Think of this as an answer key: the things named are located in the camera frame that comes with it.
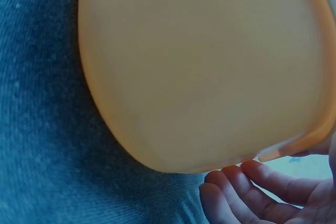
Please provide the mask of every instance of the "finger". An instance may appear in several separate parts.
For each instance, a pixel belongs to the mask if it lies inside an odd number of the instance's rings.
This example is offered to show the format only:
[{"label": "finger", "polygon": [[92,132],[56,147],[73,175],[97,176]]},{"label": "finger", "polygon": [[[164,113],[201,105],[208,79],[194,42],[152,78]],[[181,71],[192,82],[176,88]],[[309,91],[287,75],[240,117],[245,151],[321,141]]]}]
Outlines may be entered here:
[{"label": "finger", "polygon": [[199,188],[203,211],[210,224],[240,224],[218,186],[204,183]]},{"label": "finger", "polygon": [[238,166],[222,169],[238,196],[260,219],[285,223],[299,211],[297,207],[278,203],[254,186]]},{"label": "finger", "polygon": [[207,183],[215,184],[223,193],[227,203],[240,223],[259,223],[260,219],[238,197],[227,177],[220,171],[213,171],[205,177]]},{"label": "finger", "polygon": [[283,201],[304,206],[311,193],[321,182],[319,179],[294,178],[279,173],[256,161],[243,163],[243,173],[258,186],[270,191]]}]

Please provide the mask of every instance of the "pants leg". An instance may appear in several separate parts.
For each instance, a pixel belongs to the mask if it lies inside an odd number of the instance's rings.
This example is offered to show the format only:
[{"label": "pants leg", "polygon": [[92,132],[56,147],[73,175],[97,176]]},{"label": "pants leg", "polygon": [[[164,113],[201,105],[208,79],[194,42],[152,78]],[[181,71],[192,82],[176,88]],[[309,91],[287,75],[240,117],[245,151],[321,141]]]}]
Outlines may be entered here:
[{"label": "pants leg", "polygon": [[204,223],[203,179],[149,170],[109,132],[77,0],[0,0],[0,223]]}]

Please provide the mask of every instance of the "plastic container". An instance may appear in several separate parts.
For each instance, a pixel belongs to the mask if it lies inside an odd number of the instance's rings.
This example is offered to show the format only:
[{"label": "plastic container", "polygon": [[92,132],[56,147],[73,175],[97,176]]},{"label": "plastic container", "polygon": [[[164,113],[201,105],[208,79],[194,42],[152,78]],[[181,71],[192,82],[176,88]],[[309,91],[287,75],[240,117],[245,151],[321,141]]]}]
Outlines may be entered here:
[{"label": "plastic container", "polygon": [[336,118],[335,0],[79,0],[83,69],[119,143],[161,172],[304,151]]}]

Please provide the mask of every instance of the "jeans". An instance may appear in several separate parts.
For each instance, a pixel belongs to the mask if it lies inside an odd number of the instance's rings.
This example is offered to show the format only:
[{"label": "jeans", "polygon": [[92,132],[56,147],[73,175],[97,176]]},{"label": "jeans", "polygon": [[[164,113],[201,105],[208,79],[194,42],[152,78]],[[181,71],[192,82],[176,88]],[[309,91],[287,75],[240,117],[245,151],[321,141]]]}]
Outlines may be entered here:
[{"label": "jeans", "polygon": [[77,0],[0,0],[0,223],[204,223],[204,175],[135,161],[90,96]]}]

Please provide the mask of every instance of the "blue-gray knit fabric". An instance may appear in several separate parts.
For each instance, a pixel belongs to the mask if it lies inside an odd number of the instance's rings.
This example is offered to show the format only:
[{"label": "blue-gray knit fabric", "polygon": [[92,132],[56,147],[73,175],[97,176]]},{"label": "blue-gray knit fabric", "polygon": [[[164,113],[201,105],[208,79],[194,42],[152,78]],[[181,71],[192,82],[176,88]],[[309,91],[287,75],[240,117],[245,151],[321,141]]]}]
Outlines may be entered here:
[{"label": "blue-gray knit fabric", "polygon": [[145,168],[90,96],[77,0],[0,0],[0,223],[204,223],[203,175]]}]

